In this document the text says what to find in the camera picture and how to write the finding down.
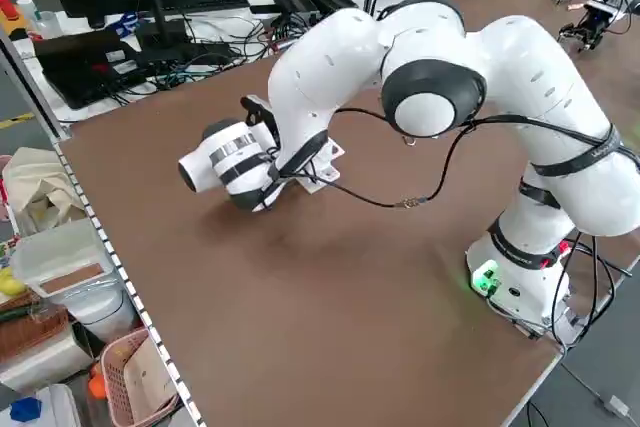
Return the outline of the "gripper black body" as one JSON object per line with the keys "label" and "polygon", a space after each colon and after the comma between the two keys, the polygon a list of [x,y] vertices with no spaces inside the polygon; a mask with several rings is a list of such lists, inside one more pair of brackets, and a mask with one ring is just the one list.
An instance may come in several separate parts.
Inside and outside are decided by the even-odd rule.
{"label": "gripper black body", "polygon": [[270,104],[251,94],[240,98],[240,104],[246,111],[245,123],[260,146],[276,145],[276,122]]}
{"label": "gripper black body", "polygon": [[604,11],[588,11],[577,25],[583,46],[598,46],[608,27],[608,14]]}

